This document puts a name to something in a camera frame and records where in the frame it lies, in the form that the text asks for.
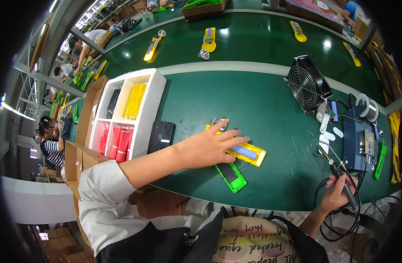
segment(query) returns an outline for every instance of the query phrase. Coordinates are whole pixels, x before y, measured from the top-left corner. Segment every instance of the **soldering iron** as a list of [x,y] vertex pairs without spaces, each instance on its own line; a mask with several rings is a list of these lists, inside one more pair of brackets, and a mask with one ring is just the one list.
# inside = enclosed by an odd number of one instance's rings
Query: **soldering iron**
[[[318,149],[321,151],[321,153],[325,156],[325,158],[328,160],[328,163],[330,165],[330,170],[332,172],[332,174],[338,179],[340,178],[340,176],[342,176],[344,173],[346,173],[346,169],[345,169],[345,165],[347,164],[347,160],[346,161],[340,161],[340,164],[337,165],[334,160],[332,160],[328,154],[325,152],[325,150],[321,147],[321,145],[318,144]],[[357,205],[356,199],[349,187],[348,182],[344,183],[344,193],[346,194],[347,198],[349,199],[349,202],[352,206],[352,209],[354,211],[355,214],[358,213],[359,211],[359,206]]]

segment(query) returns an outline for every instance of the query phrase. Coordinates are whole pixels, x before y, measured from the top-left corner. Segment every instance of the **cooling fan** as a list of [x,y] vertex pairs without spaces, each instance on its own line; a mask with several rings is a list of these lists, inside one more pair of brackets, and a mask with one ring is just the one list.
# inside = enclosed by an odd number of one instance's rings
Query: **cooling fan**
[[305,114],[312,112],[325,98],[332,96],[328,83],[308,55],[294,58],[285,81]]

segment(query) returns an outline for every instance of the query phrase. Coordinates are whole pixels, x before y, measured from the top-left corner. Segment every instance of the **wrist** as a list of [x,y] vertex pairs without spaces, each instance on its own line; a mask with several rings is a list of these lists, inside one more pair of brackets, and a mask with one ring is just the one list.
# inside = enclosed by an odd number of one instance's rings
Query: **wrist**
[[324,216],[327,216],[327,214],[332,211],[332,209],[331,209],[331,210],[328,210],[328,209],[326,209],[325,207],[323,207],[323,206],[322,206],[322,203],[320,203],[320,204],[316,207],[316,210],[317,210],[320,214],[323,214]]
[[176,167],[176,172],[184,169],[188,169],[188,162],[186,161],[184,150],[180,146],[181,144],[173,144],[169,147],[165,148],[169,151],[168,156],[173,163],[174,167]]

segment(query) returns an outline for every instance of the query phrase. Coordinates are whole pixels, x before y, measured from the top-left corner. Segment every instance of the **white t-shirt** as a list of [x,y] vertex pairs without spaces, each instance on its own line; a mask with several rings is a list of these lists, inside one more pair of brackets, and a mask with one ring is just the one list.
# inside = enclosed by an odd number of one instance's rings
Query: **white t-shirt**
[[61,76],[67,76],[72,71],[72,64],[65,64],[61,66]]
[[107,30],[104,29],[94,29],[91,30],[90,32],[85,32],[84,35],[94,41],[96,43],[97,40],[102,38],[102,36],[106,33]]

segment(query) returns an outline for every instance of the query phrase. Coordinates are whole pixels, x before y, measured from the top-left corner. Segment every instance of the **yellow wire bundle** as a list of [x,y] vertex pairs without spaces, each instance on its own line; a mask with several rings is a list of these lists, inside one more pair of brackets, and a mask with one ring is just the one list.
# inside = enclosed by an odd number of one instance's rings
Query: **yellow wire bundle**
[[147,84],[136,84],[130,91],[128,104],[126,104],[123,116],[127,120],[135,120],[138,116],[139,107],[141,106],[142,97],[144,96]]

